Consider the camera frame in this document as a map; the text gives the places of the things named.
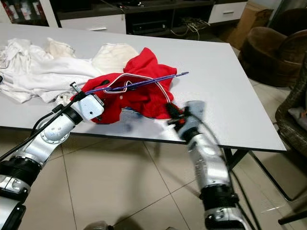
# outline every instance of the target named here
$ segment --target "table leg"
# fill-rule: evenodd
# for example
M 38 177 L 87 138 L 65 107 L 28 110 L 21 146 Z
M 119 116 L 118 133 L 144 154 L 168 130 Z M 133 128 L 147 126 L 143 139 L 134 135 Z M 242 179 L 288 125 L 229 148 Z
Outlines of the table leg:
M 280 225 L 283 225 L 283 224 L 287 224 L 287 223 L 290 223 L 290 222 L 293 222 L 293 221 L 296 221 L 296 220 L 299 220 L 299 219 L 302 219 L 302 218 L 306 218 L 306 217 L 307 217 L 307 211 L 303 211 L 301 213 L 297 213 L 297 214 L 294 214 L 292 216 L 279 219 L 278 223 Z
M 224 153 L 229 170 L 232 170 L 236 164 L 248 153 L 248 150 L 238 149 L 234 155 L 231 153 L 231 149 L 224 148 Z

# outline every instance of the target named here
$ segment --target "tile floor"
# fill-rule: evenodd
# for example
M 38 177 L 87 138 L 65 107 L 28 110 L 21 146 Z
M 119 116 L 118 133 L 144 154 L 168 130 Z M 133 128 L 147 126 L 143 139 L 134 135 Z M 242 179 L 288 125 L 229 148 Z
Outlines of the tile floor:
M 272 122 L 289 89 L 250 80 Z M 1 152 L 29 132 L 0 129 Z M 304 176 L 279 153 L 255 152 L 285 190 L 295 196 Z M 304 230 L 307 219 L 280 226 L 277 220 L 304 208 L 307 197 L 287 202 L 251 156 L 236 167 L 262 229 Z M 235 183 L 238 194 L 241 192 Z M 105 220 L 116 230 L 204 228 L 203 207 L 183 145 L 71 136 L 53 154 L 32 186 L 21 230 L 82 230 Z

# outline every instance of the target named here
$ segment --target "white table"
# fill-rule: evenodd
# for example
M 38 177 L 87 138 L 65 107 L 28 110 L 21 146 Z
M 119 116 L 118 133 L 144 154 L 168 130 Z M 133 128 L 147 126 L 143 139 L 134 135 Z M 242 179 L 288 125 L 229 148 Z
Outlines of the white table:
M 139 52 L 148 47 L 159 63 L 190 72 L 173 80 L 175 102 L 184 106 L 190 100 L 205 101 L 203 120 L 224 148 L 239 150 L 238 160 L 248 150 L 285 150 L 229 44 L 1 23 L 0 31 L 0 42 L 17 37 L 44 46 L 51 37 L 74 47 L 78 58 L 92 58 L 105 43 L 127 43 Z M 0 105 L 0 127 L 22 129 L 32 128 L 54 107 L 39 98 L 20 104 L 1 93 Z M 122 113 L 121 121 L 110 125 L 81 123 L 73 132 L 182 143 L 164 120 L 129 113 Z

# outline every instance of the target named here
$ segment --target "red jacket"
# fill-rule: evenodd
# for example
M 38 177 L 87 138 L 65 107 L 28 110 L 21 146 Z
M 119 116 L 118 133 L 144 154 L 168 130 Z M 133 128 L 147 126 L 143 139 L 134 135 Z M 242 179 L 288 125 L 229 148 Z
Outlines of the red jacket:
M 123 74 L 111 73 L 91 79 L 83 86 L 82 90 L 86 92 L 105 87 L 115 88 L 172 74 L 177 74 L 177 69 L 158 64 L 154 53 L 150 49 L 144 48 L 138 56 L 127 63 Z M 146 117 L 169 118 L 165 104 L 174 99 L 169 92 L 171 81 L 172 79 L 167 79 L 138 87 L 135 90 L 95 92 L 104 102 L 105 111 L 101 115 L 101 120 L 94 118 L 93 121 L 103 124 L 117 122 L 121 109 L 125 107 L 130 107 Z

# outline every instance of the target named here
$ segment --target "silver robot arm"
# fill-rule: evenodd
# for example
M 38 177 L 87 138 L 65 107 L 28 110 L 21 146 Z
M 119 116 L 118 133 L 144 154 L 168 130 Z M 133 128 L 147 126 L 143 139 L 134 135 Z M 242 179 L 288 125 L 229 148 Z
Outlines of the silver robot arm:
M 72 87 L 80 92 L 75 84 Z M 102 101 L 95 95 L 87 95 L 73 103 L 8 161 L 0 162 L 0 230 L 18 229 L 26 210 L 23 202 L 53 150 L 68 138 L 77 124 L 89 121 L 103 111 Z
M 205 209 L 207 229 L 247 230 L 242 214 L 237 207 L 238 196 L 234 193 L 222 150 L 208 136 L 198 131 L 204 102 L 187 102 L 185 110 L 168 105 L 172 117 L 168 123 L 175 125 L 179 137 L 188 143 L 195 175 Z

